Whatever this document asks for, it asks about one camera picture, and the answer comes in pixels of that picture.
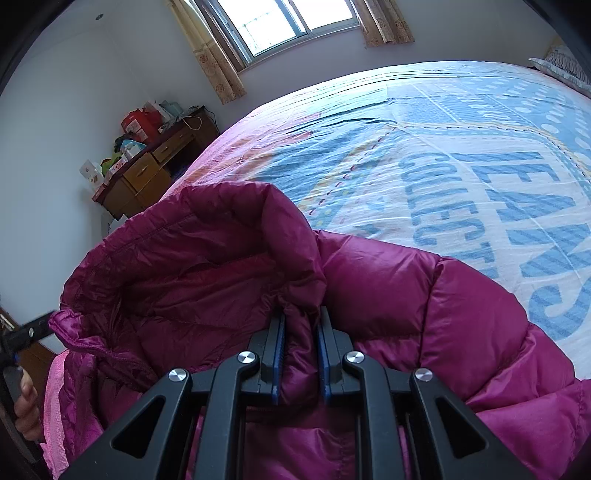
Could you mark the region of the person's left hand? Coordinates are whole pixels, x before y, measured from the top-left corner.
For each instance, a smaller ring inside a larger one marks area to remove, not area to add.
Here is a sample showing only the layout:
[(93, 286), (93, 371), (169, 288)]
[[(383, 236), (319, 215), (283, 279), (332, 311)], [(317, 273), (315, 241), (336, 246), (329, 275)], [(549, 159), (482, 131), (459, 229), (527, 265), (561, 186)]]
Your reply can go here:
[(17, 417), (16, 430), (27, 441), (42, 441), (43, 427), (40, 410), (37, 405), (38, 392), (31, 376), (26, 370), (22, 372), (20, 396), (15, 401), (14, 411)]

